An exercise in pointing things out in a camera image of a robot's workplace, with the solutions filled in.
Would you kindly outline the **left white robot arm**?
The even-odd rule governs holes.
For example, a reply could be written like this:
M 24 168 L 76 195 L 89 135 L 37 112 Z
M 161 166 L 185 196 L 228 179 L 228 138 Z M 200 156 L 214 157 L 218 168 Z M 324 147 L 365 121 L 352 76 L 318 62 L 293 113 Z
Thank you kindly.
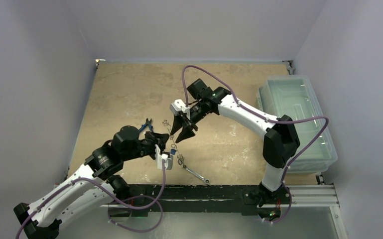
M 172 168 L 173 154 L 165 150 L 169 138 L 167 133 L 147 131 L 141 139 L 138 128 L 123 126 L 50 193 L 33 203 L 14 207 L 20 222 L 15 237 L 25 233 L 29 239 L 55 239 L 60 229 L 78 216 L 111 202 L 130 210 L 145 210 L 154 204 L 160 207 L 158 200 L 165 188 L 166 172 Z M 146 156 L 155 160 L 162 171 L 162 186 L 156 197 L 147 197 L 149 203 L 136 206 L 133 202 L 146 196 L 130 195 L 128 183 L 117 173 L 125 162 Z

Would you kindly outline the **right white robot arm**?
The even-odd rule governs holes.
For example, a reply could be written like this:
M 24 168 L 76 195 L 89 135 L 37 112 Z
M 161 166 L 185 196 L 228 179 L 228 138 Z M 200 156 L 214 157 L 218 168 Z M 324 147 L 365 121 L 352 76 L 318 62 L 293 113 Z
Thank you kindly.
M 238 122 L 263 140 L 262 155 L 267 165 L 259 190 L 261 199 L 267 203 L 277 199 L 285 168 L 300 146 L 292 119 L 287 115 L 278 118 L 261 112 L 236 98 L 232 91 L 223 87 L 212 90 L 201 79 L 186 91 L 196 100 L 195 104 L 187 106 L 177 99 L 170 105 L 174 115 L 170 134 L 179 132 L 175 142 L 194 137 L 197 123 L 211 113 Z

